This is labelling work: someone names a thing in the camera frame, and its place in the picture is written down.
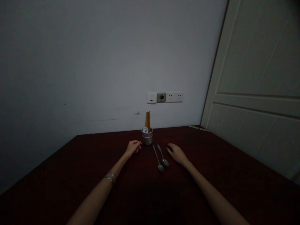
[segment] wrist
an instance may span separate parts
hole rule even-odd
[[[182,165],[184,168],[188,169],[188,167],[192,166],[193,164],[189,160],[187,160],[183,162]]]

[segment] hand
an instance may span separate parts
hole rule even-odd
[[[185,156],[185,154],[183,153],[180,147],[178,147],[173,143],[169,143],[168,146],[170,146],[173,149],[172,152],[169,148],[167,148],[168,153],[172,156],[172,158],[176,162],[180,163],[183,166],[189,162],[189,160],[187,159],[187,157]]]
[[[130,141],[128,143],[128,146],[127,146],[127,149],[126,149],[126,154],[128,154],[129,156],[132,156],[132,154],[135,152],[135,153],[138,153],[138,149],[142,149],[141,148],[141,144],[142,142],[141,141]]]

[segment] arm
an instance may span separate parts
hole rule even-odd
[[[167,148],[172,158],[183,165],[194,178],[210,207],[222,225],[249,224],[247,220],[218,192],[187,159],[180,147],[169,143],[173,152]]]
[[[133,152],[135,151],[137,153],[138,149],[141,149],[140,144],[140,141],[129,142],[126,152],[110,170],[116,178]],[[110,177],[111,180],[114,180],[110,173],[108,173],[107,176]],[[112,182],[108,178],[103,178],[81,203],[67,225],[94,224],[112,187]]]

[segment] metal cup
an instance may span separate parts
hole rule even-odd
[[[143,130],[142,131],[142,142],[144,145],[151,145],[152,144],[152,134],[153,134],[153,129],[150,128],[150,132],[149,133],[144,133]]]

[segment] metal spoon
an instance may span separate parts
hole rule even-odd
[[[159,151],[160,151],[160,153],[161,153],[161,155],[162,155],[162,164],[163,164],[164,166],[168,167],[168,166],[169,166],[169,162],[168,162],[166,159],[163,158],[163,153],[162,153],[162,150],[160,149],[160,146],[157,145],[157,147],[158,147],[158,149],[159,149]]]
[[[163,171],[165,170],[165,168],[163,167],[163,165],[161,165],[161,164],[159,163],[157,154],[156,154],[156,158],[157,158],[157,161],[158,161],[158,166],[157,166],[157,168],[158,168],[158,170],[159,170],[160,172],[163,172]]]

